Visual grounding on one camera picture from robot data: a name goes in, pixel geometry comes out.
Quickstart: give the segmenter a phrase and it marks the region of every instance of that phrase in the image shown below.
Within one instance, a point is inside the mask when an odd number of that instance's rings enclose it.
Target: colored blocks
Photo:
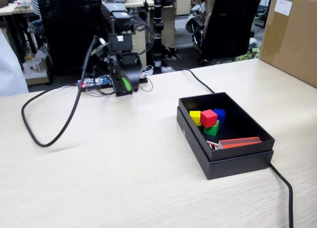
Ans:
[[[213,127],[217,124],[217,114],[214,113],[212,110],[201,112],[200,123],[206,128]]]
[[[193,119],[194,123],[196,126],[201,126],[202,124],[200,123],[200,111],[190,111],[189,115]]]
[[[210,128],[204,128],[204,133],[207,135],[216,136],[217,132],[219,130],[219,120],[217,120],[217,124]]]
[[[219,123],[221,125],[224,124],[224,119],[226,118],[224,109],[214,109],[213,112],[217,114]]]

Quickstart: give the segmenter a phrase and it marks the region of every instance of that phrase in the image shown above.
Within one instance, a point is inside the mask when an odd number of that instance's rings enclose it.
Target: green cube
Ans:
[[[216,136],[218,129],[219,129],[219,120],[217,120],[217,124],[214,125],[213,127],[210,127],[210,128],[204,127],[204,133],[207,135]]]

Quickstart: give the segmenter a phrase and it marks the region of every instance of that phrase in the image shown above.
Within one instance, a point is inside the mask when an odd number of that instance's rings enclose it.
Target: black office chair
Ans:
[[[194,40],[202,50],[201,64],[211,59],[245,55],[250,32],[261,0],[215,0],[203,39],[202,22],[193,22]]]
[[[93,36],[106,37],[101,3],[101,0],[38,0],[55,73],[80,73]],[[92,57],[90,67],[100,63]]]

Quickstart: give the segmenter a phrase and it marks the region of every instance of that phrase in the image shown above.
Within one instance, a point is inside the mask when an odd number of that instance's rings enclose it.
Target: red block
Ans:
[[[217,114],[212,110],[203,111],[200,113],[200,123],[206,127],[210,128],[217,124]]]

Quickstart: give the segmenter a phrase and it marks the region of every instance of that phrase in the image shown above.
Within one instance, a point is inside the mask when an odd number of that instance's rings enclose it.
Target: white desk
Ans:
[[[193,71],[276,139],[272,163],[293,186],[295,227],[315,227],[317,89],[258,59]],[[49,148],[32,141],[21,118],[37,93],[0,98],[0,227],[288,227],[288,190],[271,169],[206,180],[176,107],[209,91],[189,72],[149,78],[148,93],[83,94]],[[40,141],[60,131],[76,93],[59,89],[28,106]]]
[[[143,7],[144,0],[127,0],[123,5],[125,7]],[[153,0],[147,0],[149,6],[154,6]],[[18,6],[17,3],[10,3],[9,6],[5,6],[0,8],[0,16],[12,15],[12,14],[20,14],[20,13],[33,13],[32,7],[14,10]]]

